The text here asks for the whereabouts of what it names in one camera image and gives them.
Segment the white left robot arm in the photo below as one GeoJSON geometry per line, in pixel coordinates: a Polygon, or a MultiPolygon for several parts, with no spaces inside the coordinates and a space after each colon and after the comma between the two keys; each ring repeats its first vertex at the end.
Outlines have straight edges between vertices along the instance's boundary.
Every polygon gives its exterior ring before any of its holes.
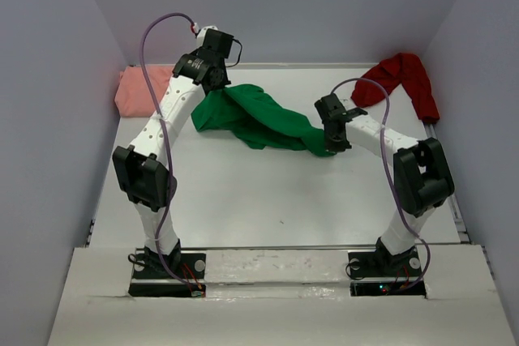
{"type": "Polygon", "coordinates": [[[143,253],[133,261],[163,277],[178,280],[181,263],[181,243],[169,212],[178,184],[171,148],[206,95],[229,85],[225,61],[234,42],[234,36],[215,26],[202,28],[196,49],[175,64],[144,128],[128,146],[114,149],[119,187],[134,204],[144,230],[143,253]]]}

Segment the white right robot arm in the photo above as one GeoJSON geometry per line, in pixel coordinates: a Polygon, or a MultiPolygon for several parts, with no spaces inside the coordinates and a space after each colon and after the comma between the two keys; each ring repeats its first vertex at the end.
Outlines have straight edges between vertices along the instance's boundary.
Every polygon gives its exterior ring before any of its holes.
{"type": "Polygon", "coordinates": [[[349,256],[349,277],[355,281],[392,278],[408,270],[421,278],[425,267],[416,249],[420,232],[455,189],[440,141],[419,140],[391,130],[364,109],[347,109],[334,93],[317,100],[315,108],[329,151],[359,146],[381,158],[396,203],[395,214],[375,249],[349,256]]]}

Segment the green t-shirt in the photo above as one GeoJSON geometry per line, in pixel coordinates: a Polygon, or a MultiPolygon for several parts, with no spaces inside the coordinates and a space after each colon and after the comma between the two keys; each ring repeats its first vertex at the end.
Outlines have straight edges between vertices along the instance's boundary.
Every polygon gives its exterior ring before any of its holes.
{"type": "Polygon", "coordinates": [[[191,114],[198,132],[227,130],[248,147],[308,151],[331,157],[324,145],[324,131],[307,116],[279,105],[263,88],[240,84],[210,92],[191,114]]]}

